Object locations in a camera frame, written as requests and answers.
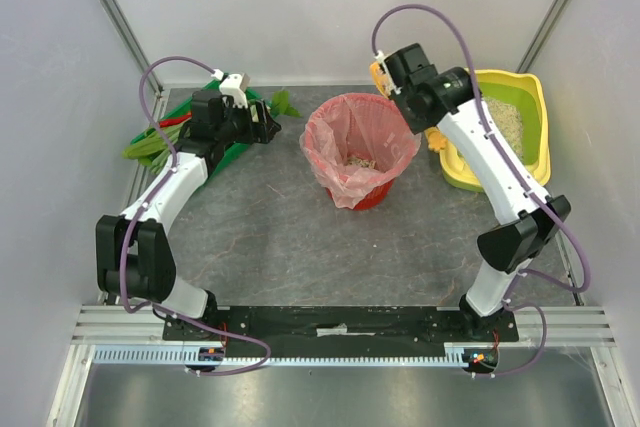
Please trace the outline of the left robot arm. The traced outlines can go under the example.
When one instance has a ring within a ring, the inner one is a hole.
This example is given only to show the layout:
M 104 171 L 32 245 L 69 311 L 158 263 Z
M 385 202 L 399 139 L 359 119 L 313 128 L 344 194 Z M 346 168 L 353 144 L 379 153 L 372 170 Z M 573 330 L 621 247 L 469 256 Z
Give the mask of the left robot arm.
M 237 145 L 267 144 L 280 131 L 262 99 L 239 106 L 227 89 L 201 90 L 180 125 L 173 152 L 145 192 L 121 214 L 96 224 L 97 284 L 121 298 L 126 310 L 150 305 L 172 323 L 191 322 L 217 332 L 221 324 L 213 293 L 183 280 L 168 234 L 190 197 Z

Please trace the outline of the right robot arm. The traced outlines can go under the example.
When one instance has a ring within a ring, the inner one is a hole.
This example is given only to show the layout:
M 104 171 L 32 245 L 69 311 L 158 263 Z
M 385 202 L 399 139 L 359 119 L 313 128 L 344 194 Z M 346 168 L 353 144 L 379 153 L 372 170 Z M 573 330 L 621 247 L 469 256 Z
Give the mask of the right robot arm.
M 482 263 L 459 302 L 463 333 L 477 337 L 504 315 L 510 290 L 557 233 L 571 205 L 527 171 L 490 116 L 468 69 L 437 71 L 422 47 L 377 53 L 385 92 L 413 133 L 437 128 L 462 154 L 494 210 L 497 227 L 477 239 Z

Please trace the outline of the orange litter scoop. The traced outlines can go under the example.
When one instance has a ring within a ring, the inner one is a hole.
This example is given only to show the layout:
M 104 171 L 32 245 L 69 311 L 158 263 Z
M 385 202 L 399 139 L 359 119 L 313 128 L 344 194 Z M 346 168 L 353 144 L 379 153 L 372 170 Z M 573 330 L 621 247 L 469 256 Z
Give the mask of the orange litter scoop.
M 447 147 L 448 139 L 436 127 L 429 127 L 425 131 L 428 149 L 439 153 Z

